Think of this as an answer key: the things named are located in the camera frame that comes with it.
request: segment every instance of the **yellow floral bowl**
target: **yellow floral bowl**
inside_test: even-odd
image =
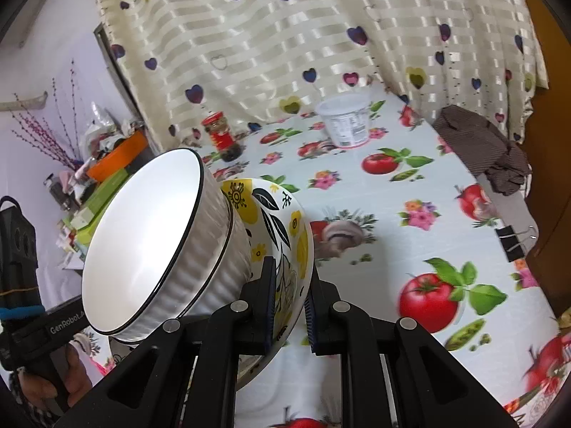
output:
[[[285,188],[260,178],[237,178],[224,181],[222,191],[246,227],[250,280],[260,278],[264,256],[274,257],[278,266],[273,345],[267,356],[241,356],[239,389],[272,360],[298,321],[313,272],[313,237],[303,208]]]

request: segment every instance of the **orange box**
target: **orange box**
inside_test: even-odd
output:
[[[119,169],[123,169],[130,164],[147,146],[147,137],[141,130],[137,130],[121,145],[89,169],[87,175],[101,183]]]

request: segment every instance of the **person's hand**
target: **person's hand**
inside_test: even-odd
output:
[[[66,347],[66,357],[69,369],[64,385],[70,393],[67,404],[72,407],[91,389],[92,385],[75,347],[71,344]],[[46,410],[44,399],[52,399],[58,395],[53,384],[37,375],[24,371],[19,373],[18,378],[22,393],[38,409]]]

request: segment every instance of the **plastic tub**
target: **plastic tub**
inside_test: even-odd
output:
[[[356,148],[369,141],[369,95],[342,93],[324,99],[315,108],[338,148]]]

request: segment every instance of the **curtain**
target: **curtain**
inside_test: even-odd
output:
[[[547,87],[525,0],[97,2],[163,149],[213,112],[247,131],[371,82],[429,121],[458,104],[521,142]]]

